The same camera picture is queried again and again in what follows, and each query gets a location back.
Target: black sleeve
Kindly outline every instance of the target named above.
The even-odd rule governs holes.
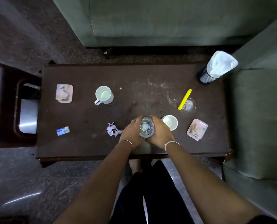
[[[248,224],[261,224],[261,223],[277,224],[277,220],[267,215],[259,215],[248,222]]]

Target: yellow stick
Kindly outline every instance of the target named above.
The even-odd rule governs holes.
[[[191,94],[192,91],[193,91],[192,89],[189,89],[189,90],[186,92],[184,98],[182,99],[182,101],[181,101],[181,103],[180,103],[180,105],[179,105],[179,107],[178,107],[179,110],[181,110],[181,109],[183,108],[183,106],[185,105],[185,102],[186,102],[187,98],[189,97],[189,95]]]

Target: table top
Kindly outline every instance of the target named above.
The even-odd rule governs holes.
[[[107,134],[115,122],[123,130],[139,115],[173,115],[178,127],[175,140],[188,152],[200,156],[220,156],[229,152],[225,96],[222,80],[200,85],[196,73],[206,64],[180,65],[50,65],[43,68],[39,106],[36,158],[49,160],[103,159],[119,140]],[[71,84],[71,103],[55,99],[57,84]],[[95,105],[95,91],[108,86],[114,94],[110,104]],[[186,92],[193,110],[178,110]],[[199,141],[187,135],[194,119],[208,124]],[[57,136],[68,126],[70,133]],[[144,142],[129,158],[164,158],[164,150]]]

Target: person's left hand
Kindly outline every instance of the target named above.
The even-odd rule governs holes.
[[[140,125],[143,116],[139,116],[136,119],[131,120],[130,124],[124,129],[121,134],[120,140],[129,140],[133,144],[133,148],[138,147],[142,142],[143,138],[140,137]]]

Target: mug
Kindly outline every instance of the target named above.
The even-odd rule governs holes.
[[[100,105],[101,103],[109,104],[114,99],[114,95],[109,87],[107,86],[100,86],[96,90],[96,98],[95,105]]]
[[[171,131],[176,129],[178,126],[178,120],[175,116],[164,116],[161,120],[170,128]]]

